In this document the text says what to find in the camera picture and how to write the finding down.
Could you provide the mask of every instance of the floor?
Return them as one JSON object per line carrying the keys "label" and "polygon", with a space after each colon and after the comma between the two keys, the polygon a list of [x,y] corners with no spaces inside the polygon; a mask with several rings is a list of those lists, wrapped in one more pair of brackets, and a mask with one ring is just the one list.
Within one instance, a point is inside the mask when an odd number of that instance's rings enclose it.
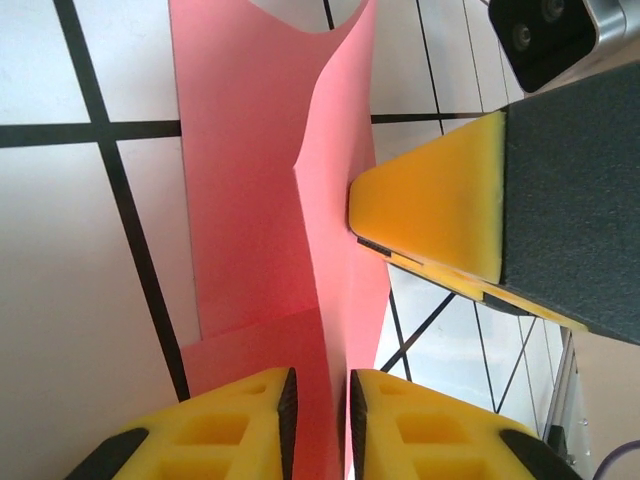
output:
{"label": "floor", "polygon": [[[341,24],[358,3],[254,1],[314,32]],[[522,98],[481,0],[379,0],[377,22],[378,162]],[[78,29],[88,52],[75,54],[90,56],[116,157],[96,143],[105,131],[88,123],[76,79],[83,70],[64,37]],[[178,343],[200,338],[168,8],[166,0],[3,0],[0,30],[0,263],[11,272],[0,279],[0,408],[11,418],[0,443],[11,445],[9,478],[40,478],[43,468],[61,477],[101,432],[175,402],[130,249],[150,252]],[[115,165],[111,176],[105,165]],[[138,230],[122,228],[122,212]],[[452,298],[393,267],[390,276],[376,368],[542,435],[559,327]],[[32,436],[25,425],[35,425]]]}

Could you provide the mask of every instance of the yellow foam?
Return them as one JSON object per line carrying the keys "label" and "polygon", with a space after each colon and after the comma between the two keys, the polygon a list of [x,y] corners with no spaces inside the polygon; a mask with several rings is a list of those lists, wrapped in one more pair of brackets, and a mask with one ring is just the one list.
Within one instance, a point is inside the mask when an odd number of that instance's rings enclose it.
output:
{"label": "yellow foam", "polygon": [[489,295],[493,295],[496,298],[504,300],[525,312],[529,312],[532,315],[546,320],[551,320],[563,327],[576,331],[587,331],[587,327],[576,320],[572,320],[569,317],[538,305],[535,302],[519,297],[514,293],[507,292],[499,286],[484,282],[478,278],[472,277],[471,275],[457,272],[443,265],[438,265],[433,262],[419,263],[409,257],[396,254],[391,254],[390,259],[387,257],[385,257],[385,259],[394,265],[398,265],[414,272],[433,283],[437,283],[438,285],[470,298],[471,300],[482,303],[484,294],[488,293]]}
{"label": "yellow foam", "polygon": [[364,480],[534,480],[499,437],[523,425],[376,370],[358,370],[367,405]]}
{"label": "yellow foam", "polygon": [[502,265],[505,114],[485,115],[352,184],[359,236],[497,283]]}
{"label": "yellow foam", "polygon": [[266,370],[131,423],[149,435],[114,479],[281,480],[287,374]]}

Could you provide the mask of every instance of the gray sandpaper surface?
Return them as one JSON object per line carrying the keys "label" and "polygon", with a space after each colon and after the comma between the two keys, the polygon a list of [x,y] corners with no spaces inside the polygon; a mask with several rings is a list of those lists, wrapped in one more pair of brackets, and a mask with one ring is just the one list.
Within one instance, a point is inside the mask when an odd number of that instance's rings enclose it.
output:
{"label": "gray sandpaper surface", "polygon": [[640,344],[640,63],[506,111],[500,283]]}

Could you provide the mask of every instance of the wire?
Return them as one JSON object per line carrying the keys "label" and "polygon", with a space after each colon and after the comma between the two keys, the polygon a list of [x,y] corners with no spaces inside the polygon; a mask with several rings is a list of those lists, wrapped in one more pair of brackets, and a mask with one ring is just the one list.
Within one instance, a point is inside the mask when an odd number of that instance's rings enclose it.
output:
{"label": "wire", "polygon": [[640,440],[634,440],[633,442],[620,445],[605,457],[605,459],[598,467],[598,470],[596,470],[596,474],[593,476],[593,480],[602,480],[604,478],[604,475],[607,473],[607,470],[611,468],[611,465],[613,465],[623,455],[626,455],[629,452],[633,452],[634,450],[640,450]]}

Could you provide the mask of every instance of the camera lens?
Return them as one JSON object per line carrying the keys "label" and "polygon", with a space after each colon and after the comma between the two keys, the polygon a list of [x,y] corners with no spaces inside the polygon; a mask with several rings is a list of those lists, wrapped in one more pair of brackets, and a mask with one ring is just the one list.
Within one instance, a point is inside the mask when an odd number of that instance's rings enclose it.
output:
{"label": "camera lens", "polygon": [[519,52],[529,48],[531,43],[531,31],[526,25],[519,23],[513,27],[513,44]]}
{"label": "camera lens", "polygon": [[563,12],[564,0],[542,0],[542,16],[547,22],[555,22]]}

